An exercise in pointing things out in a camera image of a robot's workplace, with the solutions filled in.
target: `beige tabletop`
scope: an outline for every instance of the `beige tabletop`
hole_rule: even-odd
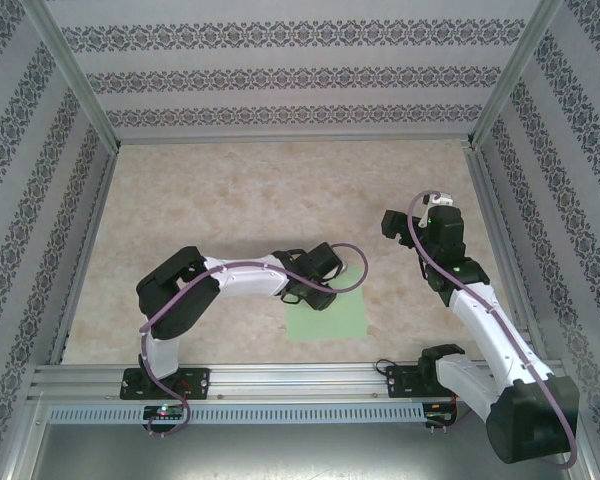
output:
[[[406,211],[423,189],[453,195],[467,255],[506,304],[459,141],[124,146],[64,363],[136,363],[144,317],[135,286],[183,246],[231,259],[324,241],[354,243],[369,258],[366,339],[290,341],[278,298],[238,297],[210,306],[182,337],[180,361],[415,360],[441,343],[480,358],[468,330],[422,279],[415,253],[381,234],[385,210]]]

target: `patterned wallpaper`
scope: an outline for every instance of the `patterned wallpaper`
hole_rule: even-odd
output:
[[[0,0],[0,452],[46,363],[110,156],[17,0]]]
[[[565,1],[483,145],[552,357],[600,464],[600,0]]]
[[[537,4],[48,2],[122,140],[468,134]]]

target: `wire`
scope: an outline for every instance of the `wire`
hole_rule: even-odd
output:
[[[529,360],[529,357],[527,357],[527,354],[522,349],[522,347],[518,344],[515,337],[513,336],[513,334],[507,327],[507,324],[505,323],[504,319],[500,316],[500,314],[494,309],[494,307],[489,302],[487,302],[484,298],[482,298],[480,295],[478,295],[475,291],[473,291],[467,285],[465,285],[460,280],[455,278],[453,275],[450,275],[440,265],[438,265],[429,256],[429,254],[426,252],[426,250],[420,243],[420,240],[416,236],[415,229],[413,228],[413,210],[416,206],[417,201],[420,198],[424,197],[425,195],[433,195],[434,198],[439,198],[441,193],[437,190],[425,190],[425,191],[417,194],[413,198],[413,200],[411,200],[411,203],[409,204],[409,210],[407,211],[407,228],[409,229],[409,233],[411,234],[411,238],[413,239],[413,243],[415,244],[415,247],[418,250],[418,253],[440,275],[442,275],[447,280],[452,282],[458,288],[467,292],[471,297],[473,297],[480,305],[482,305],[495,318],[496,322],[498,323],[498,325],[504,332],[505,336],[509,340],[509,343],[511,343],[511,346],[516,351],[516,354],[520,357],[522,362],[527,366],[527,370],[529,371],[529,373],[531,374],[533,379],[536,381],[536,384],[538,385],[538,387],[540,387],[540,390],[542,390],[542,393],[544,394],[544,396],[547,398],[547,401],[553,408],[553,411],[556,413],[558,420],[560,421],[560,424],[562,425],[562,428],[564,428],[564,432],[569,441],[569,449],[571,451],[571,455],[569,456],[569,459],[565,463],[554,463],[554,462],[549,462],[549,461],[547,461],[547,463],[550,463],[550,464],[554,465],[556,468],[559,468],[561,470],[566,470],[568,468],[573,467],[573,465],[576,463],[576,460],[578,459],[578,447],[576,445],[576,439],[573,434],[573,431],[571,430],[571,426],[569,425],[569,421],[567,420],[567,417],[564,415],[564,412],[558,405],[558,402],[556,401],[555,397],[549,391],[549,388],[544,383],[544,381],[542,380],[542,378],[536,371],[535,367]]]
[[[294,278],[295,280],[299,281],[300,283],[304,283],[305,285],[307,285],[315,290],[318,290],[320,292],[336,293],[336,294],[351,292],[352,290],[355,290],[360,285],[362,285],[362,283],[366,280],[367,275],[369,274],[369,261],[367,260],[367,257],[364,254],[364,252],[359,247],[356,247],[355,245],[352,245],[350,243],[334,243],[333,245],[331,245],[331,247],[332,248],[339,248],[339,247],[350,248],[352,250],[355,250],[358,253],[358,255],[360,255],[360,258],[362,259],[362,263],[364,265],[364,271],[362,272],[360,279],[353,285],[351,285],[349,287],[345,287],[345,288],[329,288],[329,287],[320,285],[318,283],[314,283],[310,280],[307,280],[306,278],[298,275],[297,273],[291,272],[285,268],[281,268],[276,265],[269,265],[267,263],[253,262],[253,261],[236,261],[236,262],[226,263],[224,265],[219,265],[217,267],[210,268],[206,272],[203,272],[200,275],[198,275],[196,278],[194,278],[189,283],[187,283],[176,295],[174,295],[174,297],[171,300],[169,300],[164,305],[164,307],[162,307],[160,310],[158,310],[158,312],[153,317],[151,317],[151,319],[149,319],[149,321],[147,323],[145,323],[144,325],[142,325],[142,327],[140,327],[140,333],[142,334],[142,338],[140,340],[140,351],[141,351],[140,358],[142,359],[142,364],[144,365],[144,368],[147,371],[147,375],[149,376],[151,381],[153,383],[155,383],[158,386],[158,388],[160,388],[160,390],[162,390],[166,394],[170,395],[174,399],[180,401],[180,403],[182,403],[182,405],[184,406],[185,411],[186,411],[185,419],[182,421],[182,423],[179,423],[178,425],[173,427],[168,432],[155,432],[154,430],[152,430],[151,424],[153,423],[153,418],[149,419],[149,422],[147,423],[147,430],[149,432],[149,435],[153,436],[153,435],[157,434],[160,436],[160,438],[164,438],[164,437],[167,437],[169,435],[173,435],[174,433],[179,432],[180,430],[185,428],[191,421],[191,407],[189,406],[189,403],[187,402],[186,398],[179,395],[178,393],[174,392],[169,387],[167,387],[164,383],[162,383],[155,376],[155,374],[153,373],[153,370],[151,370],[151,365],[149,364],[149,355],[147,354],[147,335],[148,335],[151,327],[153,325],[155,325],[156,323],[158,323],[160,320],[162,320],[164,315],[171,308],[173,308],[173,306],[176,305],[180,301],[180,299],[184,295],[187,294],[187,292],[189,290],[191,290],[193,287],[195,287],[202,280],[213,275],[214,273],[224,272],[224,271],[232,269],[232,268],[261,267],[265,270],[273,270],[273,271],[282,273],[282,274],[286,275],[287,277]]]
[[[391,361],[391,360],[387,360],[386,358],[381,358],[380,360],[378,360],[378,361],[376,362],[376,365],[375,365],[375,367],[376,367],[376,371],[377,371],[377,372],[378,372],[380,375],[384,375],[385,377],[387,376],[387,370],[386,370],[386,368],[385,368],[385,371],[383,372],[382,370],[380,370],[380,368],[378,368],[378,364],[379,364],[380,362],[390,363],[390,364],[391,364],[391,365],[393,365],[394,367],[398,367],[398,366],[399,366],[399,365],[398,365],[396,362],[394,362],[394,361]]]

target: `green paper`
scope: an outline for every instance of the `green paper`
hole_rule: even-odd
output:
[[[362,275],[358,266],[329,282],[331,288],[353,285]],[[339,293],[334,302],[321,312],[313,310],[306,302],[287,305],[287,338],[289,340],[325,340],[334,338],[367,338],[362,287],[352,292]]]

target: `enclosure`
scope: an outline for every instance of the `enclosure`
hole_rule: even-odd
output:
[[[501,464],[480,418],[432,436],[417,399],[389,401],[379,359],[458,344],[488,373],[381,232],[428,189],[575,380],[572,469]],[[184,246],[322,242],[368,257],[358,303],[325,328],[276,298],[214,302],[179,352],[211,372],[199,425],[148,438],[146,402],[120,399],[138,282]],[[600,0],[0,0],[0,478],[161,472],[600,478]]]

